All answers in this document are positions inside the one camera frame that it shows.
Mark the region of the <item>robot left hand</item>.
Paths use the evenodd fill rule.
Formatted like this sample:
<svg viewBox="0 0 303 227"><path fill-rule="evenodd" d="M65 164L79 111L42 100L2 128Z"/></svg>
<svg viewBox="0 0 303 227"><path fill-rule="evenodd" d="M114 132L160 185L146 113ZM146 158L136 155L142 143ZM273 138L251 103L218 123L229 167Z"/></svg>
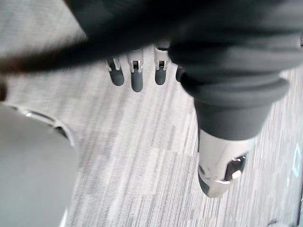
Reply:
<svg viewBox="0 0 303 227"><path fill-rule="evenodd" d="M69 0L86 46L115 55L164 44L193 97L198 179L219 197L241 176L272 104L288 90L279 75L303 61L300 0Z"/></svg>

